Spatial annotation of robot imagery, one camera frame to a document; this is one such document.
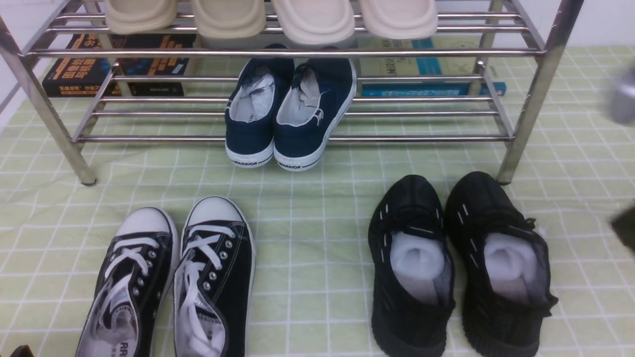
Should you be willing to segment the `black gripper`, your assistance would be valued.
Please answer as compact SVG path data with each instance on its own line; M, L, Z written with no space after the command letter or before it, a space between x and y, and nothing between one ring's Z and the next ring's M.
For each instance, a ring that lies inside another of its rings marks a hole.
M632 203L619 213L613 215L609 221L616 237L631 253L635 252L635 204Z

